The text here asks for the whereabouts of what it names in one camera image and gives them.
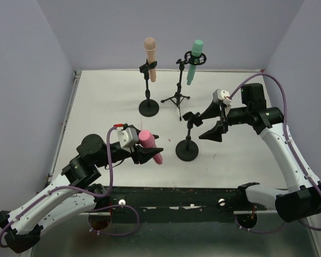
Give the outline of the pink toy microphone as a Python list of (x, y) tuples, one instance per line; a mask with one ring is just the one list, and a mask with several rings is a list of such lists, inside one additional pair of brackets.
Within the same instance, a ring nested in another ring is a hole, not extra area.
[[(139, 143), (144, 148), (156, 148), (156, 138), (148, 130), (142, 130), (139, 135)], [(163, 158), (160, 153), (153, 157), (154, 161), (161, 165), (163, 164)]]

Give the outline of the black round-base clip stand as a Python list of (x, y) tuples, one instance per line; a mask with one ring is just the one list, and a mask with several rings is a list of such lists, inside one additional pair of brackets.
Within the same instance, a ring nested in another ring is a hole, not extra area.
[(146, 90), (145, 90), (145, 96), (146, 99), (143, 100), (139, 104), (139, 113), (144, 117), (153, 117), (158, 114), (159, 112), (159, 105), (158, 103), (150, 98), (150, 90), (149, 90), (149, 71), (151, 68), (155, 68), (157, 66), (157, 61), (152, 62), (151, 64), (146, 61), (145, 64), (141, 65), (139, 67), (140, 73), (143, 74), (144, 80), (146, 83)]

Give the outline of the black tripod shock-mount stand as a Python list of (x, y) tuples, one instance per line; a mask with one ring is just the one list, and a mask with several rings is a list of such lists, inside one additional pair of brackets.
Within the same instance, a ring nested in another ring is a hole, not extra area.
[[(178, 59), (176, 61), (176, 64), (179, 65), (179, 81), (177, 83), (177, 91), (174, 93), (173, 96), (168, 97), (166, 99), (161, 100), (161, 103), (165, 103), (166, 101), (171, 101), (179, 110), (179, 120), (182, 121), (182, 115), (181, 115), (181, 108), (180, 105), (184, 99), (190, 99), (190, 96), (182, 95), (182, 75), (183, 71), (185, 69), (185, 65), (189, 64), (189, 58), (190, 58), (191, 51), (188, 51), (184, 55), (184, 59)], [(204, 53), (201, 54), (200, 60), (197, 62), (196, 66), (203, 65), (207, 61), (207, 57)]]

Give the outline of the green toy microphone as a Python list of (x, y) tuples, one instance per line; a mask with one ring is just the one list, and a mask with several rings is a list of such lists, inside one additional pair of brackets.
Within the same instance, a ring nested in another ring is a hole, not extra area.
[(189, 69), (187, 73), (187, 85), (191, 85), (195, 71), (196, 71), (196, 64), (200, 60), (200, 56), (203, 50), (203, 41), (202, 40), (195, 40), (192, 46), (190, 58), (189, 58)]

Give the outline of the beige microphone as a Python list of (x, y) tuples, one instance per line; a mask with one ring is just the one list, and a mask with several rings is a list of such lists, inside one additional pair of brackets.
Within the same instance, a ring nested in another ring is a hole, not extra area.
[(156, 81), (156, 68), (151, 68), (151, 64), (156, 61), (156, 41), (153, 37), (148, 37), (144, 41), (144, 49), (147, 53), (147, 60), (150, 66), (149, 77), (151, 82)]

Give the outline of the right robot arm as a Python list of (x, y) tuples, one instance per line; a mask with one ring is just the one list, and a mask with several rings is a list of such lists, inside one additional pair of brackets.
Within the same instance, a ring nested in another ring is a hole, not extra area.
[(232, 108), (229, 92), (218, 89), (200, 119), (219, 117), (215, 126), (200, 135), (200, 139), (222, 141), (222, 135), (232, 125), (248, 124), (269, 147), (286, 183), (278, 190), (247, 183), (239, 186), (243, 202), (260, 204), (276, 210), (285, 222), (297, 221), (321, 213), (321, 181), (308, 170), (295, 147), (289, 129), (284, 127), (284, 116), (277, 107), (267, 107), (262, 84), (241, 87), (241, 108)]

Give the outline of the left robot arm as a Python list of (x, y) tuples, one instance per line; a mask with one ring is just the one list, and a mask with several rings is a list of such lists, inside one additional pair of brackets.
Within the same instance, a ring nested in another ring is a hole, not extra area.
[(144, 164), (163, 149), (143, 147), (139, 130), (118, 132), (119, 141), (110, 143), (97, 134), (84, 137), (71, 159), (54, 181), (26, 204), (12, 211), (0, 211), (0, 247), (22, 253), (36, 245), (43, 233), (68, 218), (96, 211), (100, 200), (113, 190), (113, 164), (131, 158)]

